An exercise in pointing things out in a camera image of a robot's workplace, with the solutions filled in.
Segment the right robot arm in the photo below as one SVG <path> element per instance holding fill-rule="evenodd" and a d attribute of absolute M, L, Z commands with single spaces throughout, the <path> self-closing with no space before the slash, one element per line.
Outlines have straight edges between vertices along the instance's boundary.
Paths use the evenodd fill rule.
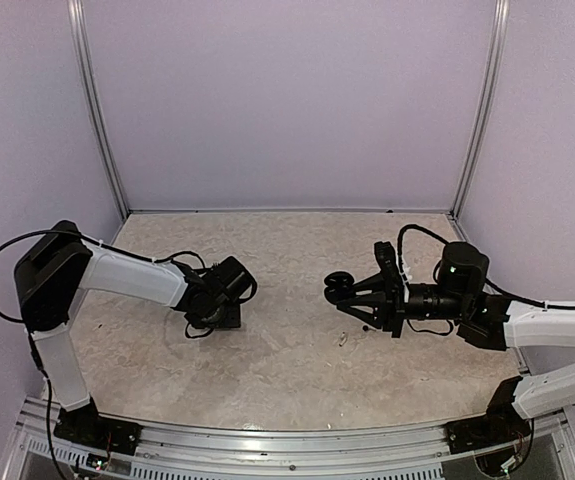
<path fill-rule="evenodd" d="M 409 283 L 388 242 L 374 245 L 378 273 L 355 281 L 347 272 L 329 274 L 324 296 L 339 311 L 398 338 L 405 322 L 441 320 L 466 343 L 485 350 L 523 347 L 575 348 L 575 302 L 556 305 L 485 292 L 489 259 L 466 242 L 444 245 L 436 281 Z M 535 376 L 502 382 L 480 419 L 478 433 L 490 444 L 513 432 L 518 418 L 532 419 L 575 405 L 575 363 Z"/>

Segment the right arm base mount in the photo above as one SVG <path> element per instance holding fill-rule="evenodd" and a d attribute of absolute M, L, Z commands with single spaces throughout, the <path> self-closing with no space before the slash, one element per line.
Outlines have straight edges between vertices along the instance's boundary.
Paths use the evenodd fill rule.
<path fill-rule="evenodd" d="M 509 414 L 485 414 L 452 421 L 444 428 L 452 455 L 516 441 L 532 431 L 529 421 Z"/>

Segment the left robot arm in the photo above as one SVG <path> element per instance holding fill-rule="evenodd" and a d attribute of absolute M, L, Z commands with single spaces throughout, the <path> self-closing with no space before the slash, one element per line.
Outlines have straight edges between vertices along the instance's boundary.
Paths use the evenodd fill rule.
<path fill-rule="evenodd" d="M 194 340 L 240 328 L 242 306 L 258 291 L 234 256 L 192 266 L 186 260 L 200 258 L 193 251 L 137 254 L 89 237 L 71 221 L 25 237 L 37 241 L 14 267 L 21 321 L 52 395 L 69 413 L 69 430 L 88 445 L 100 443 L 107 424 L 90 409 L 93 396 L 72 339 L 76 301 L 111 295 L 154 304 L 180 314 Z"/>

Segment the black earbud charging case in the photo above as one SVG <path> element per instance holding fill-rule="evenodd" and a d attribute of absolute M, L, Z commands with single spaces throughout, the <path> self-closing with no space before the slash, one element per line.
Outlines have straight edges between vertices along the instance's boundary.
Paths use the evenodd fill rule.
<path fill-rule="evenodd" d="M 355 296 L 354 277 L 346 271 L 336 271 L 327 275 L 324 279 L 324 297 L 336 305 L 339 302 Z"/>

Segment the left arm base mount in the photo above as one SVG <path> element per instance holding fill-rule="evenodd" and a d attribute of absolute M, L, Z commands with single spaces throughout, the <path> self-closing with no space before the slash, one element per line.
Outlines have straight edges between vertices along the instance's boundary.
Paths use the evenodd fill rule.
<path fill-rule="evenodd" d="M 133 456 L 138 446 L 142 426 L 123 420 L 99 417 L 93 420 L 66 421 L 60 419 L 54 436 L 76 445 Z"/>

